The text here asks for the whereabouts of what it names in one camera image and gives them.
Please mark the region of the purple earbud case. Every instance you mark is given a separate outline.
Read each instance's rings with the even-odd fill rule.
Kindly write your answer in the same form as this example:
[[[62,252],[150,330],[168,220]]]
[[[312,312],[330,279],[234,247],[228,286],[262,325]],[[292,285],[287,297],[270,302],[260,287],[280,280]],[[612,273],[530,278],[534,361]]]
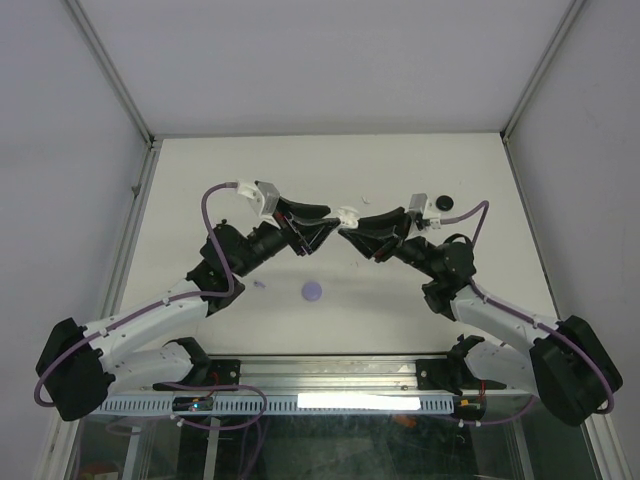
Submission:
[[[308,281],[301,288],[302,297],[308,302],[318,301],[323,294],[323,288],[319,282]]]

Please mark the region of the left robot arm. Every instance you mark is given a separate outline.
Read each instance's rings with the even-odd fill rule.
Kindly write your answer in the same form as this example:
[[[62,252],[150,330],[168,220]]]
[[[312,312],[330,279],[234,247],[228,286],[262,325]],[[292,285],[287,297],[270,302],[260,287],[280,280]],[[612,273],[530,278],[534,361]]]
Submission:
[[[65,421],[94,412],[110,396],[140,387],[203,389],[221,377],[193,337],[150,349],[148,343],[230,306],[245,291],[241,280],[286,248],[317,250],[340,218],[325,205],[271,201],[262,222],[244,235],[227,221],[203,218],[207,239],[200,262],[147,303],[80,325],[73,318],[52,329],[36,363],[35,402]]]

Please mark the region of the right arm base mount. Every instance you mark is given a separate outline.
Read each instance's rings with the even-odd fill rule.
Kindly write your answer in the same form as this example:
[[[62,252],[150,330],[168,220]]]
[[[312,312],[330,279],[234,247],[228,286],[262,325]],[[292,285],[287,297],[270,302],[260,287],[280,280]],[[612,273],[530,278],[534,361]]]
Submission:
[[[416,360],[417,388],[422,391],[445,390],[457,396],[461,396],[464,390],[479,390],[482,381],[471,373],[465,360],[471,349],[484,341],[477,335],[460,335],[457,343],[443,356]]]

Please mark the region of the black earbud case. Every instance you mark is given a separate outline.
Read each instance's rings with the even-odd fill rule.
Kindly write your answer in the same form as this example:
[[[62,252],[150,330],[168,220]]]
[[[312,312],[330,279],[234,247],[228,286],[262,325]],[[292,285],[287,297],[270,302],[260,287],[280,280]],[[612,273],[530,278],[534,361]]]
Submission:
[[[452,197],[448,195],[440,195],[435,202],[435,205],[438,210],[443,212],[451,211],[455,205],[455,202]]]

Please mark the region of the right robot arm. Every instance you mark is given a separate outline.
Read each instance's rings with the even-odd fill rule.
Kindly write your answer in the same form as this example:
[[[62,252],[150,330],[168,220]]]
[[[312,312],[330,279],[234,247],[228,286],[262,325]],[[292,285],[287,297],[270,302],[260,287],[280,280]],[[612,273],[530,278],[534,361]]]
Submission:
[[[446,222],[421,207],[373,217],[340,208],[337,216],[339,234],[361,255],[377,263],[395,258],[427,275],[422,292],[429,309],[477,329],[428,368],[432,384],[461,395],[472,384],[500,383],[529,393],[569,426],[613,410],[623,379],[589,323],[535,314],[482,289],[475,280],[475,237],[457,233],[429,242],[427,231]]]

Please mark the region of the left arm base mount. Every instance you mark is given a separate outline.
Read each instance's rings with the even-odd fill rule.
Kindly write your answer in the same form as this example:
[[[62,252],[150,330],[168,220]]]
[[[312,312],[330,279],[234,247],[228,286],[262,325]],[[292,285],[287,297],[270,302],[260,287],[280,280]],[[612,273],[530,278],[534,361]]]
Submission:
[[[190,368],[178,380],[155,383],[154,390],[171,390],[171,384],[199,388],[239,384],[241,377],[239,359],[212,358],[193,337],[171,340],[165,344],[165,347],[180,347],[184,350],[190,362]]]

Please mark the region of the white earbud case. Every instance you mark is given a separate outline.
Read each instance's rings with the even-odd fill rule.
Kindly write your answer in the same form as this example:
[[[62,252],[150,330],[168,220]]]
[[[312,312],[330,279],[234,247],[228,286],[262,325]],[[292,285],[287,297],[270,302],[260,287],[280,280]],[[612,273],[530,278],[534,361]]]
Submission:
[[[333,214],[339,220],[341,229],[356,229],[359,226],[361,216],[355,208],[339,207],[333,211]]]

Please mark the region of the aluminium front rail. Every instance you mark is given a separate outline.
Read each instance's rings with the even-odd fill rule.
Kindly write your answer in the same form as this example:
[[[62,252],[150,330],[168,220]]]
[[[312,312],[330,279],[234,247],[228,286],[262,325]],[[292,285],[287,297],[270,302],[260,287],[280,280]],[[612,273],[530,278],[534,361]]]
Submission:
[[[216,378],[272,395],[298,393],[443,394],[431,380],[446,355],[211,355]]]

